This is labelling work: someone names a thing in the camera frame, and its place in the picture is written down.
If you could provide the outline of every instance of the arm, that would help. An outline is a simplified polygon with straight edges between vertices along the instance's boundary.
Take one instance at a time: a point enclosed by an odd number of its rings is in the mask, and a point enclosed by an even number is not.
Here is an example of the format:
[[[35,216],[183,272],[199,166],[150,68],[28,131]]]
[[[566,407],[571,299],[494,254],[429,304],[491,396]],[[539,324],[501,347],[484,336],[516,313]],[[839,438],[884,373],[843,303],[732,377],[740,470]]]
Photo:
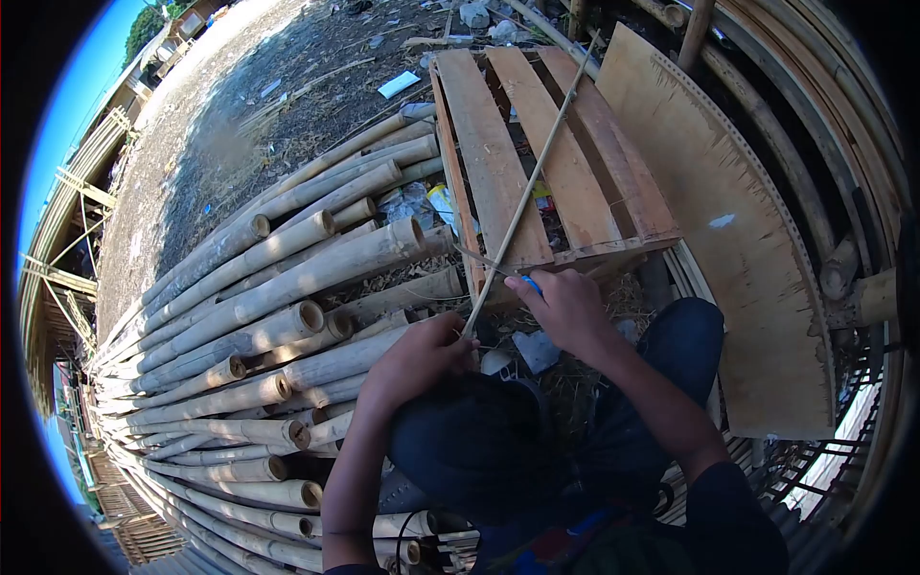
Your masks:
[[[697,404],[645,363],[607,321],[597,284],[575,270],[534,271],[543,291],[516,278],[505,283],[530,308],[557,347],[606,375],[636,408],[661,448],[690,484],[710,466],[730,461],[719,430]]]
[[[400,406],[470,357],[478,341],[457,338],[463,325],[454,312],[416,324],[367,374],[323,493],[323,570],[377,566],[372,530],[390,420]]]

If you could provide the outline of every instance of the wooden pallet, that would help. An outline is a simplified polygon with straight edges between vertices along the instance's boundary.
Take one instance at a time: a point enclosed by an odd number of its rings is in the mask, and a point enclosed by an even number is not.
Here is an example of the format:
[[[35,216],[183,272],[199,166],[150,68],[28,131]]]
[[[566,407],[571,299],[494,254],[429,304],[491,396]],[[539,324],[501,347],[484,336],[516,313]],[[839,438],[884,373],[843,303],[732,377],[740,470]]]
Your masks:
[[[533,155],[539,155],[577,71],[559,48],[488,48],[477,54],[450,50],[431,60],[444,171],[467,249],[495,259],[527,184],[529,174],[514,142],[518,128],[510,124],[512,107]],[[615,269],[680,238],[645,163],[587,76],[559,127],[541,179],[552,194],[569,248],[550,247],[532,202],[502,263],[522,271]],[[465,266],[476,298],[485,270],[469,258]]]

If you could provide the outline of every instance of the knee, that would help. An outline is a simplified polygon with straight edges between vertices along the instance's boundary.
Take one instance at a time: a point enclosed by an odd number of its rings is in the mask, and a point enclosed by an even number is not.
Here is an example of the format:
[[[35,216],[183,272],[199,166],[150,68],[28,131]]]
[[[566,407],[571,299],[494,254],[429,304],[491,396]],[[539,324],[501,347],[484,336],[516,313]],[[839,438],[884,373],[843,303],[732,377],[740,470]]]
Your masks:
[[[682,297],[668,305],[662,313],[665,314],[673,316],[673,320],[689,329],[698,330],[700,335],[718,333],[721,339],[724,332],[725,316],[717,307],[700,297]]]

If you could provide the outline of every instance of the bamboo stack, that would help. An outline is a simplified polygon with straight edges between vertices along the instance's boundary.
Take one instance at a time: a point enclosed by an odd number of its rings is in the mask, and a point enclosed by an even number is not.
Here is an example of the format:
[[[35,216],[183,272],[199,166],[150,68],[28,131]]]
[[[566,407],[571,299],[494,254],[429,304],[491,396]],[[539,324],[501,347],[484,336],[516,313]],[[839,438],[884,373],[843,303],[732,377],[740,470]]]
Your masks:
[[[298,475],[312,473],[301,463],[336,456],[366,373],[409,328],[407,311],[463,295],[448,267],[317,304],[452,245],[448,227],[371,219],[374,197],[441,170],[430,126],[413,126],[397,114],[263,191],[130,306],[91,366],[111,459],[229,572],[322,571],[324,477]],[[382,566],[417,564],[411,539],[436,531],[416,515],[397,557],[407,518],[377,518]]]

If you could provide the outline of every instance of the sky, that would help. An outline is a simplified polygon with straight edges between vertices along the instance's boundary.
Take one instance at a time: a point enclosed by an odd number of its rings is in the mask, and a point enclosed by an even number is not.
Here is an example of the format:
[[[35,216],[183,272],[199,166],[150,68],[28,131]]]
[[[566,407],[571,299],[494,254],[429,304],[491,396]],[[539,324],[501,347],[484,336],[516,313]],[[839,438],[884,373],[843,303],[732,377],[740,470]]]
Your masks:
[[[54,182],[54,169],[63,162],[71,144],[79,140],[102,95],[121,73],[124,42],[142,9],[143,0],[114,0],[75,49],[68,68],[58,79],[29,164],[19,223],[19,251],[29,250],[35,224]]]

